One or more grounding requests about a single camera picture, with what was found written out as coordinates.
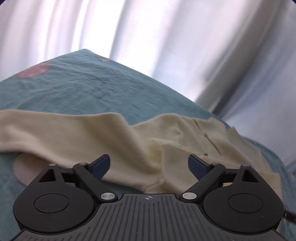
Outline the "cream knit sweater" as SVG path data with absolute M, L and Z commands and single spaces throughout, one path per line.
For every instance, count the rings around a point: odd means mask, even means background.
M 18 152 L 14 174 L 25 185 L 49 163 L 71 168 L 107 154 L 111 165 L 105 181 L 144 193 L 181 194 L 196 182 L 187 164 L 188 157 L 195 154 L 209 164 L 227 168 L 250 164 L 282 195 L 280 176 L 272 172 L 260 150 L 215 118 L 162 114 L 131 126 L 117 113 L 3 110 L 1 151 Z

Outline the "white sheer curtain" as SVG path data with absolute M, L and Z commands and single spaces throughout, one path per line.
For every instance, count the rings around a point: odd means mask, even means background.
M 80 49 L 169 86 L 295 171 L 295 1 L 1 1 L 1 79 Z

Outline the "teal printed bed sheet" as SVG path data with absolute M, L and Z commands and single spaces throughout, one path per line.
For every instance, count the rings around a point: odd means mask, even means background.
M 18 74 L 1 82 L 1 110 L 19 109 L 59 114 L 119 113 L 129 124 L 159 114 L 176 113 L 192 118 L 219 119 L 171 88 L 126 66 L 107 60 L 89 50 L 79 50 L 40 63 L 46 72 L 22 79 Z M 279 157 L 251 139 L 272 170 L 280 174 L 283 202 L 295 213 L 295 179 Z M 19 232 L 13 203 L 24 185 L 13 174 L 19 152 L 1 151 L 1 240 Z

